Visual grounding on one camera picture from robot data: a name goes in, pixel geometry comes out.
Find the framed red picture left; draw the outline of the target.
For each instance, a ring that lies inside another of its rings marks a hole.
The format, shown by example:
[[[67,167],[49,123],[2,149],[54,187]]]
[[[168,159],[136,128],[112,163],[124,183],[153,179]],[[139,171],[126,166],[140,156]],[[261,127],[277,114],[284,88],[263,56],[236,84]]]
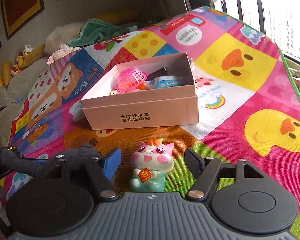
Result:
[[[43,0],[1,0],[5,32],[11,37],[34,15],[44,10]]]

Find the small red-capped white bottle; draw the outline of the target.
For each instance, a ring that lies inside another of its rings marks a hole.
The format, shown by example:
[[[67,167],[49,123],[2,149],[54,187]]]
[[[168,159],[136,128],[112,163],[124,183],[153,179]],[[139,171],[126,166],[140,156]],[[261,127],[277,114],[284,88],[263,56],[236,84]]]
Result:
[[[109,95],[117,95],[118,94],[118,91],[116,89],[112,90]]]

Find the pink white cloth bundle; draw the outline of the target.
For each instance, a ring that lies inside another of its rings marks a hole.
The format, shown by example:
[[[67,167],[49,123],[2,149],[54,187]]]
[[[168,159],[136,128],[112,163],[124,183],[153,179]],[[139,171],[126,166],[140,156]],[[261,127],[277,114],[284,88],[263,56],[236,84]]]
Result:
[[[59,48],[49,56],[49,58],[47,60],[47,64],[50,65],[50,64],[54,63],[55,61],[57,61],[58,59],[64,57],[65,55],[68,55],[68,54],[70,54],[74,51],[78,51],[80,49],[81,49],[80,47],[70,47],[67,44],[61,44],[59,46]]]

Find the pink plastic strainer scoop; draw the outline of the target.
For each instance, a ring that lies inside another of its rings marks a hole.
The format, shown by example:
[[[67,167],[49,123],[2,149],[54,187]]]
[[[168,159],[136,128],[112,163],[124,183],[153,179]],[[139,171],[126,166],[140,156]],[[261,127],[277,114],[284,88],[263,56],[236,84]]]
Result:
[[[136,89],[141,83],[145,83],[148,74],[136,67],[122,70],[118,75],[116,90],[119,93],[128,93]]]

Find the yellow cushion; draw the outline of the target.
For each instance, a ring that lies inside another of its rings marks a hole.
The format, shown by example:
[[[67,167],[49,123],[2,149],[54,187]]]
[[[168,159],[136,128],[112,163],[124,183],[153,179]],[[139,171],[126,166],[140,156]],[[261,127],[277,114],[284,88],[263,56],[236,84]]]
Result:
[[[113,25],[123,25],[132,22],[138,22],[139,13],[135,10],[120,9],[117,11],[103,12],[95,18]]]

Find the blue wet wipes pack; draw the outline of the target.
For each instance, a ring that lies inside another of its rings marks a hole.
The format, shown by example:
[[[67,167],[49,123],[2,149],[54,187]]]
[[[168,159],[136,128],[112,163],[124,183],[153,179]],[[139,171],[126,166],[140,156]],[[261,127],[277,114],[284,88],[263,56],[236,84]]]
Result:
[[[146,81],[146,86],[149,89],[161,89],[183,86],[185,81],[179,76],[159,76],[151,81]]]

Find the beige pillow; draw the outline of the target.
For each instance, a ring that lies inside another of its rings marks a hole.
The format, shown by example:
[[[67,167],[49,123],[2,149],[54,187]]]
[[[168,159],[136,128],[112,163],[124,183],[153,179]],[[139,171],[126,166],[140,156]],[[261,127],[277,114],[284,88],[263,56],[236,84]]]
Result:
[[[44,51],[46,55],[51,55],[61,44],[78,38],[84,22],[69,23],[58,26],[45,40]]]

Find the yellow plush toys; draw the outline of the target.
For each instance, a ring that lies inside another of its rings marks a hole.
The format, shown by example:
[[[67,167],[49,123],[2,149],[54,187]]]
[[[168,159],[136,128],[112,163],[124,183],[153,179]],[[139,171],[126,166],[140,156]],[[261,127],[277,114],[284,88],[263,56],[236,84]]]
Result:
[[[45,43],[33,49],[30,45],[25,45],[23,50],[17,54],[15,63],[4,61],[1,68],[0,87],[8,86],[12,77],[20,74],[30,65],[43,58],[45,53]]]

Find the orange pumpkin bowl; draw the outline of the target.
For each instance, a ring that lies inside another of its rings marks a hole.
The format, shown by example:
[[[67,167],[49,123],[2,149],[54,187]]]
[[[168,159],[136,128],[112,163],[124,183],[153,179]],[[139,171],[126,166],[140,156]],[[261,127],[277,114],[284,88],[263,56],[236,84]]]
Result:
[[[138,87],[138,90],[149,90],[149,88],[145,85],[145,83],[141,83]]]

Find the colourful cartoon play mat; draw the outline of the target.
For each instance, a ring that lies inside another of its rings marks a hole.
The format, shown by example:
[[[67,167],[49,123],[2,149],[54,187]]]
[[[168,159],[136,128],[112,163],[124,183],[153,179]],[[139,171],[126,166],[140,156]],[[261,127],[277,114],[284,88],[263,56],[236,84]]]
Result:
[[[193,59],[199,122],[135,128],[151,121],[149,110],[122,110],[127,129],[93,130],[81,98],[117,64],[186,53]],[[185,193],[194,178],[184,163],[190,147],[201,156],[234,163],[243,158],[266,172],[296,198],[292,233],[300,239],[300,95],[277,45],[264,34],[210,8],[87,46],[48,66],[38,76],[12,122],[10,145],[30,158],[92,145],[106,153],[118,147],[117,192],[129,191],[130,156],[140,141],[161,137],[174,143],[174,169],[166,190]]]

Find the pink cardboard box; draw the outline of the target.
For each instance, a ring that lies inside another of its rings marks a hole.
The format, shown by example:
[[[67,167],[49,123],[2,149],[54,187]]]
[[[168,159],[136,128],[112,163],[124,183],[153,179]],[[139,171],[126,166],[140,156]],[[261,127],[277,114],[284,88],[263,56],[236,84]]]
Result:
[[[166,68],[182,77],[177,87],[137,90],[111,95],[119,74],[130,67],[147,74]],[[91,128],[121,129],[193,125],[199,122],[198,97],[190,61],[185,53],[163,55],[115,65],[81,98]]]

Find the small potted plant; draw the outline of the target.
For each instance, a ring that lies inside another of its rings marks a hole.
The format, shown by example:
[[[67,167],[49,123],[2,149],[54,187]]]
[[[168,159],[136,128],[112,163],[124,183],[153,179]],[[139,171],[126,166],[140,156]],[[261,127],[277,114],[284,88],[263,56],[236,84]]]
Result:
[[[298,88],[300,88],[300,70],[294,68],[289,68],[292,78]]]

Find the green towel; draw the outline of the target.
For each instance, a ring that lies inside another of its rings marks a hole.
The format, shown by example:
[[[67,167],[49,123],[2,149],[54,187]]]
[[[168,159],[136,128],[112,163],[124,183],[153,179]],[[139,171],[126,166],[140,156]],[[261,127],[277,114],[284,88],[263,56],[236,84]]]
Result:
[[[70,47],[85,47],[125,35],[136,30],[138,30],[136,25],[132,25],[127,28],[120,28],[111,23],[96,18],[90,18],[87,22],[85,22],[85,24],[83,24],[78,37],[67,41],[66,44]]]

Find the black plush toy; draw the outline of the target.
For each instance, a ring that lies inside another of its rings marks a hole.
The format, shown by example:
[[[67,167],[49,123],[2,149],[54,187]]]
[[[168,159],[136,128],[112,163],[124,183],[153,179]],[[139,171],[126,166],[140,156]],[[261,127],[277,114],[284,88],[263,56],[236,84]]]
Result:
[[[57,153],[56,155],[50,157],[49,159],[31,159],[31,158],[21,158],[23,160],[22,165],[5,165],[8,169],[27,174],[31,177],[35,177],[41,171],[44,165],[50,165],[58,163],[59,159],[65,158],[69,161],[81,161],[81,159],[87,159],[96,156],[102,158],[102,155],[97,152],[92,146],[84,145],[79,148],[71,148]]]

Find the pink cow figurine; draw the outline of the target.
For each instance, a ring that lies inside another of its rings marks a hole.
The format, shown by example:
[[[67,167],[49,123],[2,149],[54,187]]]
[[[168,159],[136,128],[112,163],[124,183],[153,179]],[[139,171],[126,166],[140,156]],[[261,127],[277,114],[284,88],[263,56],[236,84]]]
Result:
[[[174,168],[174,143],[163,144],[162,138],[140,141],[130,162],[133,175],[130,187],[138,192],[163,192],[166,174]]]

